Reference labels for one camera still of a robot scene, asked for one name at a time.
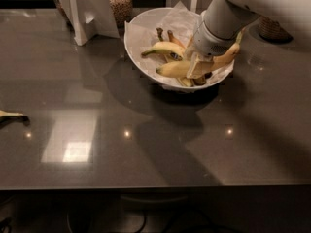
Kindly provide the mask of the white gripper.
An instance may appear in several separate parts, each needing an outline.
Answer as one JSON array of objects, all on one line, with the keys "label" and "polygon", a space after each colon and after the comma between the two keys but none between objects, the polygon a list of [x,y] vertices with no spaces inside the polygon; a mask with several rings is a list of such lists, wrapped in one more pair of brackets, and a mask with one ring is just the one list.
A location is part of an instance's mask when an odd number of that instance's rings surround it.
[{"label": "white gripper", "polygon": [[213,57],[225,54],[233,45],[236,30],[229,30],[227,36],[213,34],[203,21],[198,22],[186,45],[185,58],[190,59],[187,77],[198,79],[211,71]]}]

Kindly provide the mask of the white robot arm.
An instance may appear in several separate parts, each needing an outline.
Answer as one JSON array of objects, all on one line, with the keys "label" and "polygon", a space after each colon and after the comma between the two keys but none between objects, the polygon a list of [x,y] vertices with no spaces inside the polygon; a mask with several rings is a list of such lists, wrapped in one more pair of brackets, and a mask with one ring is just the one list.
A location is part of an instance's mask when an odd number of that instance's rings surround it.
[{"label": "white robot arm", "polygon": [[239,31],[258,17],[276,21],[302,50],[311,45],[311,0],[212,0],[193,29],[189,58],[225,54]]}]

